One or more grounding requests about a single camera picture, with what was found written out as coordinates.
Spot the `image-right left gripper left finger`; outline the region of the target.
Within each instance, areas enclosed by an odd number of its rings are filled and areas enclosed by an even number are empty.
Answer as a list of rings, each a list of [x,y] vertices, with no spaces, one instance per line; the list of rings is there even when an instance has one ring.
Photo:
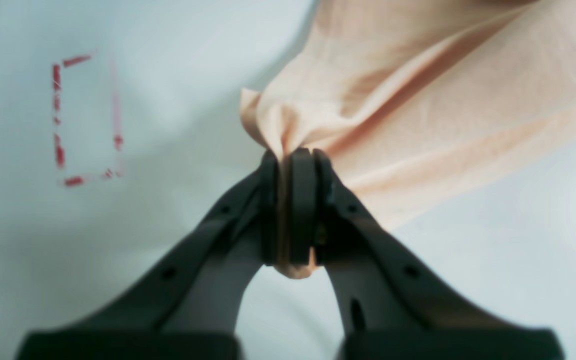
[[[71,324],[34,332],[19,360],[243,360],[244,292],[276,258],[278,160],[231,187],[130,289]]]

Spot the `image-right left gripper right finger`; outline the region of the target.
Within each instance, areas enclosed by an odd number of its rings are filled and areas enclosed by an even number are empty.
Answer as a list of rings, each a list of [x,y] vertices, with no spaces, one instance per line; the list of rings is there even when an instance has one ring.
[[[319,150],[288,160],[288,258],[329,275],[345,339],[340,360],[562,360],[552,330],[475,305],[384,230]]]

